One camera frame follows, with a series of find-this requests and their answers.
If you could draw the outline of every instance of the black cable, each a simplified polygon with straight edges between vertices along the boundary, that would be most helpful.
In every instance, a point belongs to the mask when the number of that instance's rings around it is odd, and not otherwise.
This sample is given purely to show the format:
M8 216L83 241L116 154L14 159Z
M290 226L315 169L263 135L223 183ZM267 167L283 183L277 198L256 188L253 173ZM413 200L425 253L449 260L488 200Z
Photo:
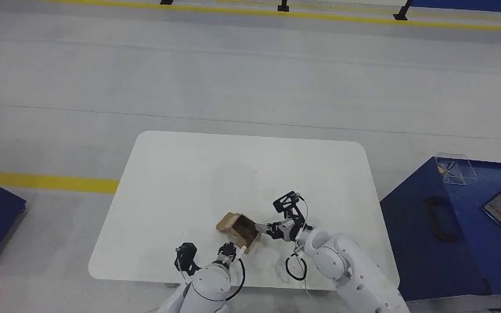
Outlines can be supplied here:
M242 282L240 283L240 286L235 291L235 293L226 298L226 301L230 301L231 299L233 299L233 297L236 296L242 290L243 283L245 282L245 266L243 266L242 259L238 259L238 261L240 262L240 265L242 266Z
M302 282L303 280L306 279L306 271L307 271L307 266L306 266L306 262L305 262L305 259L301 258L301 261L303 262L303 265L305 266L305 271L303 272L303 277L297 277L297 276L294 276L290 271L289 271L289 259L290 257L288 257L286 260L285 260L285 270L287 271L287 274L289 274L290 277L292 277L293 279L296 279L298 282Z

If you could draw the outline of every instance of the black post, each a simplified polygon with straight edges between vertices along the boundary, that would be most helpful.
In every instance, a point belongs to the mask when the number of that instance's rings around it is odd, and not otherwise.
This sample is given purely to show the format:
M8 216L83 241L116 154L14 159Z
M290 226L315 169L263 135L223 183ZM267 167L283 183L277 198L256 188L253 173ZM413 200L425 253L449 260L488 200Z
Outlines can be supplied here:
M400 11L398 11L398 14L393 14L393 17L396 20L407 20L407 17L405 15L407 14L407 10L409 7L413 4L413 0L407 0L407 3L400 8Z
M282 4L279 5L280 12L289 12L289 6L287 5L287 0L282 0Z

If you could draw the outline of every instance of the blue cabinet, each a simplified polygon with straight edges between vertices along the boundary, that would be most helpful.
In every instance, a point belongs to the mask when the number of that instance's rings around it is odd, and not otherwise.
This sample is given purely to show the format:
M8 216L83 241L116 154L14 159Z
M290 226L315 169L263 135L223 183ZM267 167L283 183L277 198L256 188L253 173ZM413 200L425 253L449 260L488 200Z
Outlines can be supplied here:
M431 158L380 203L406 300L501 293L501 227L481 210L501 164L470 164L477 179L451 185Z
M24 210L26 200L0 188L0 241Z

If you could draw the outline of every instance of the black mount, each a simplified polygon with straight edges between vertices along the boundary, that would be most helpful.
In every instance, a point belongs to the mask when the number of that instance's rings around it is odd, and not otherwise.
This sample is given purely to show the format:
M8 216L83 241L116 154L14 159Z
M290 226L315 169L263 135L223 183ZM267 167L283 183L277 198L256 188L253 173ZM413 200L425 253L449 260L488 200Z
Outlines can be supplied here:
M279 12L289 12L289 6L287 5L287 0L282 0L282 4L279 5Z
M283 212L284 218L292 218L294 221L304 224L305 218L303 217L301 211L297 208L299 199L303 200L299 193L291 191L286 195L281 196L279 199L273 201L273 206L278 213Z
M200 269L194 261L196 246L193 243L183 243L175 251L177 255L174 261L174 266L178 269L178 271L186 272L189 276L192 276Z
M407 20L407 17L405 16L407 14L407 11L409 10L409 7L413 4L413 0L407 0L405 5L400 8L400 11L398 11L397 14L393 14L393 17L396 20Z

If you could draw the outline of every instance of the white table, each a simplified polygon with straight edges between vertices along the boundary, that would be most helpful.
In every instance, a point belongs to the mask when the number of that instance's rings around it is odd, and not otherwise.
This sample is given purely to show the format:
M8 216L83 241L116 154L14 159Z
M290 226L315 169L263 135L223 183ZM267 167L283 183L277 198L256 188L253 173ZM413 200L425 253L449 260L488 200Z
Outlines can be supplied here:
M351 235L398 285L366 153L358 143L162 131L137 138L88 270L97 279L181 282L173 265L177 246L195 243L195 261L206 265L227 241L215 230L227 212L261 223L279 221L283 216L272 202L290 190L308 201L310 225ZM261 236L243 257L245 286L304 288L284 269L292 248ZM308 288L333 289L306 259ZM232 277L238 285L238 264Z

